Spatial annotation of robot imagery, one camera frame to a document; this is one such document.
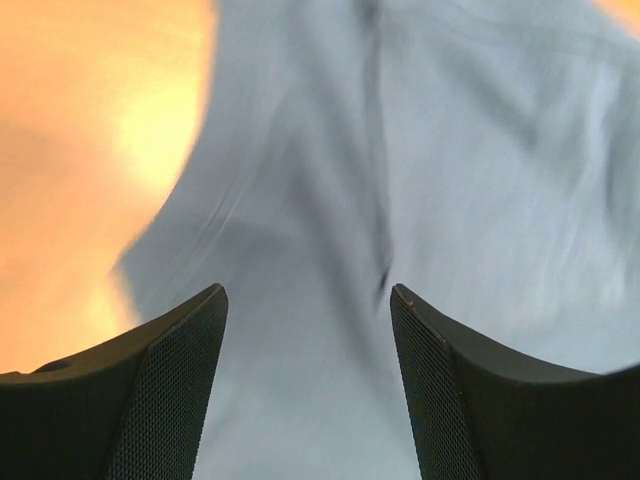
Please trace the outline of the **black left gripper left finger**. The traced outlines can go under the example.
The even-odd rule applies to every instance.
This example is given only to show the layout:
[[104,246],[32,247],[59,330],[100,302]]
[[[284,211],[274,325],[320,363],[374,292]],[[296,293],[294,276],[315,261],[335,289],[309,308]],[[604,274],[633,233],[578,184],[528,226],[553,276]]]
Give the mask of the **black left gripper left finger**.
[[88,350],[3,374],[2,478],[191,478],[227,312],[214,284]]

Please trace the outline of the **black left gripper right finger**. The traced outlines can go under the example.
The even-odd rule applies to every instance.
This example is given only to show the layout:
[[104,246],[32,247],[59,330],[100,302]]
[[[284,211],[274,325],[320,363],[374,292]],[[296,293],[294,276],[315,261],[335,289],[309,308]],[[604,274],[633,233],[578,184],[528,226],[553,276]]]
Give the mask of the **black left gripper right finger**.
[[403,285],[390,297],[425,479],[635,479],[639,370],[599,375],[511,349]]

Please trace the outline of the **blue-grey t shirt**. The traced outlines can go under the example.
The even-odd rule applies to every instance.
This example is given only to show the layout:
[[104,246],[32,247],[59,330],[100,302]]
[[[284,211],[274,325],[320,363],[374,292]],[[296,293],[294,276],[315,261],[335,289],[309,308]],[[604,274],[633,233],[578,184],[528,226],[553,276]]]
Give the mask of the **blue-grey t shirt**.
[[229,315],[198,479],[415,479],[402,283],[545,360],[639,359],[639,42],[588,1],[226,1],[184,174],[121,260]]

